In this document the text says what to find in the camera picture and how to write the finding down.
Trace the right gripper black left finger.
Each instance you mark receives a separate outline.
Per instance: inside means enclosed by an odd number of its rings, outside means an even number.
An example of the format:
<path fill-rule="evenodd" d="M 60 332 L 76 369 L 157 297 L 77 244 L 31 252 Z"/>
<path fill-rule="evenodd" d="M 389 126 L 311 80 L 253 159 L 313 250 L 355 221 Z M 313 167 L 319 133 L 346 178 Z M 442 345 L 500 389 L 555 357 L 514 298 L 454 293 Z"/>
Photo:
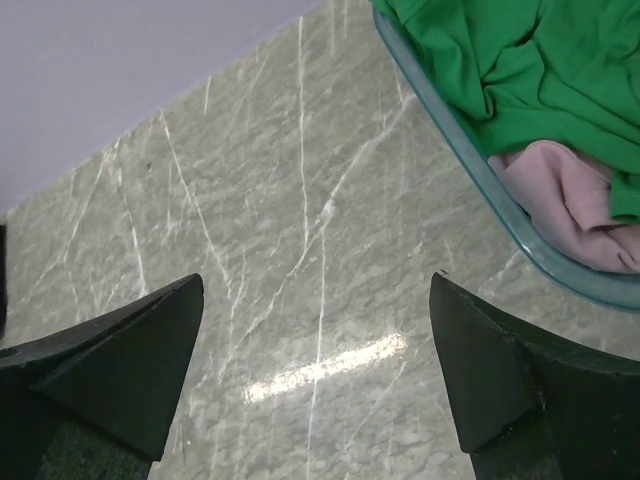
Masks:
<path fill-rule="evenodd" d="M 192 274 L 2 349 L 2 478 L 147 478 L 164 454 L 203 309 Z"/>

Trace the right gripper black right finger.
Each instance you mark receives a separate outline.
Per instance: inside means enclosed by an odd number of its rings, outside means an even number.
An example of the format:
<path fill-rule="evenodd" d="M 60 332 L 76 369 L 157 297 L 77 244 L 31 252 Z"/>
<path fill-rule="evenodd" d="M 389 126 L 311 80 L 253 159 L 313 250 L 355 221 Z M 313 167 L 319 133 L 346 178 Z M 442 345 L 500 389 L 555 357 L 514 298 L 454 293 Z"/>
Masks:
<path fill-rule="evenodd" d="M 440 274 L 430 317 L 478 479 L 636 479 L 639 364 L 553 334 Z"/>

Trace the green tank top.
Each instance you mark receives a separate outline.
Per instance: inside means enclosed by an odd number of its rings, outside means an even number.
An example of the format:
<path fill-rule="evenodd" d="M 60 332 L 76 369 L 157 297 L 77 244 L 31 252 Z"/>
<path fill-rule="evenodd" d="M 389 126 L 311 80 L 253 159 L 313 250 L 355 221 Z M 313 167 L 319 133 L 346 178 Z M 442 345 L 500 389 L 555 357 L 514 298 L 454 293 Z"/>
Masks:
<path fill-rule="evenodd" d="M 609 212 L 639 219 L 635 1 L 379 1 L 486 155 L 553 140 L 613 171 Z"/>

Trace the pink tank top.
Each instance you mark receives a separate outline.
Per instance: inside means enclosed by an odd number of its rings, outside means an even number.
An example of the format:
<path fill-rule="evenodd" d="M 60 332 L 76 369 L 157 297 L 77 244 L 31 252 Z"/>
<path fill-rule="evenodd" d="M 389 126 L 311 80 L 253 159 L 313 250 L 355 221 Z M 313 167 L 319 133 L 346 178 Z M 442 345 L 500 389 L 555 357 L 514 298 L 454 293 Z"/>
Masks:
<path fill-rule="evenodd" d="M 610 218 L 610 167 L 550 140 L 488 163 L 551 246 L 595 270 L 639 272 L 639 227 Z"/>

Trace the teal plastic basket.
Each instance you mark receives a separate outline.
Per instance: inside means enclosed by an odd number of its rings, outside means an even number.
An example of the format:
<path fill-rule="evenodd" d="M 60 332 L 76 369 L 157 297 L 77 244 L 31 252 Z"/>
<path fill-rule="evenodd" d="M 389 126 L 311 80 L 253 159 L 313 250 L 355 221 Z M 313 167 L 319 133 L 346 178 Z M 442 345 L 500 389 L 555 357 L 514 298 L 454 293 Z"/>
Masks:
<path fill-rule="evenodd" d="M 401 34 L 397 23 L 377 9 L 372 10 L 372 17 L 391 57 L 458 162 L 530 263 L 550 280 L 578 296 L 610 308 L 637 312 L 639 277 L 590 269 L 551 247 L 539 235 L 525 211 L 509 195 L 485 157 L 476 150 L 457 123 L 449 107 L 421 69 L 416 54 Z"/>

